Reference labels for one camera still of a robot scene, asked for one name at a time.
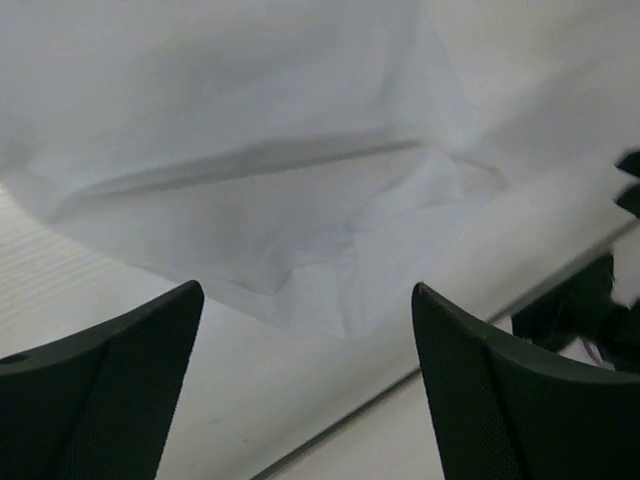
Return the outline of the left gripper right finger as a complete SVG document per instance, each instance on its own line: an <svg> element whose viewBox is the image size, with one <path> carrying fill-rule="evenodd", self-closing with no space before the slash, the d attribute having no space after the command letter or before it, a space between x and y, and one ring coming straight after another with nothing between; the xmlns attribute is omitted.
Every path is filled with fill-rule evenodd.
<svg viewBox="0 0 640 480"><path fill-rule="evenodd" d="M527 343L423 283L411 311L445 478L638 478L638 375Z"/></svg>

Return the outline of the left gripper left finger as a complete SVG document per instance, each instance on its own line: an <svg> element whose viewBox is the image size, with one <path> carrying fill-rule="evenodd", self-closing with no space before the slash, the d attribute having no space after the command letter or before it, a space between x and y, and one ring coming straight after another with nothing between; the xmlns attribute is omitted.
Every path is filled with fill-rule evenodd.
<svg viewBox="0 0 640 480"><path fill-rule="evenodd" d="M155 478L203 306L201 285L189 281L2 358L2 478Z"/></svg>

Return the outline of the white skirt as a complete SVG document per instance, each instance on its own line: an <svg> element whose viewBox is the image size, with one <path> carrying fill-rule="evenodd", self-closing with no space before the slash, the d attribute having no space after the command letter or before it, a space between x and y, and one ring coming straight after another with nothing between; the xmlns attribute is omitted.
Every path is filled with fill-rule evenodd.
<svg viewBox="0 0 640 480"><path fill-rule="evenodd" d="M357 338L506 181L423 1L5 1L1 183L90 248Z"/></svg>

